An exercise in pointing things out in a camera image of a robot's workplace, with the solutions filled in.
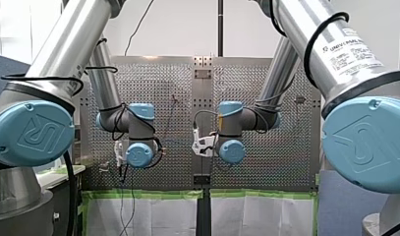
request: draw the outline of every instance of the white object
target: white object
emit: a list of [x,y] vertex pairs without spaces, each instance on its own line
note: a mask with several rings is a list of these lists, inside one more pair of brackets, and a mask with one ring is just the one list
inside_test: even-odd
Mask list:
[[214,146],[218,142],[218,135],[216,136],[206,136],[200,138],[200,129],[193,129],[194,133],[194,143],[193,143],[193,151],[196,155],[204,156],[204,157],[213,157],[214,156]]

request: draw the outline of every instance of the metal bracket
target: metal bracket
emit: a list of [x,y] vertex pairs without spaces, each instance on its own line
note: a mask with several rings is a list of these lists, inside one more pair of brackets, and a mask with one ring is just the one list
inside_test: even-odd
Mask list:
[[194,185],[209,185],[211,177],[209,175],[194,175]]

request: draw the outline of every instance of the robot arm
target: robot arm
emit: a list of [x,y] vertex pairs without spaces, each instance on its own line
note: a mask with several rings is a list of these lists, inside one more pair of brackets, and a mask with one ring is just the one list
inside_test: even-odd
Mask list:
[[96,125],[111,133],[129,133],[129,141],[123,142],[127,149],[124,158],[135,168],[146,168],[161,149],[154,137],[154,107],[149,103],[122,103],[110,65],[106,40],[101,38],[87,67],[99,108]]
[[7,84],[0,95],[0,163],[37,166],[59,158],[74,138],[72,96],[89,62],[89,76],[100,108],[98,126],[130,134],[128,163],[146,167],[156,147],[154,108],[125,107],[110,66],[105,40],[99,40],[123,0],[72,0],[47,38],[27,74]]
[[363,188],[400,194],[400,71],[388,70],[326,0],[256,0],[325,98],[329,162]]

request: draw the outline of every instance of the white wall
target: white wall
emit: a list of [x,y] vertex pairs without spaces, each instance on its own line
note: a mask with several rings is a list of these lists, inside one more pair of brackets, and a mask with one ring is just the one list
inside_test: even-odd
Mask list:
[[[112,55],[124,55],[150,0],[126,2],[105,29]],[[224,4],[224,56],[272,57],[279,40],[270,19],[248,0]],[[156,0],[132,41],[128,55],[194,56],[217,54],[217,0]]]
[[60,16],[60,0],[0,0],[0,55],[31,63]]
[[332,0],[389,69],[400,69],[400,0]]

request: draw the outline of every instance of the vertical metal post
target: vertical metal post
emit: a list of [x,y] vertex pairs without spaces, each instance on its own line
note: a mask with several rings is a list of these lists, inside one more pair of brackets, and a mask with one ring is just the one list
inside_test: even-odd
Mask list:
[[224,0],[218,0],[218,57],[223,56],[224,47]]

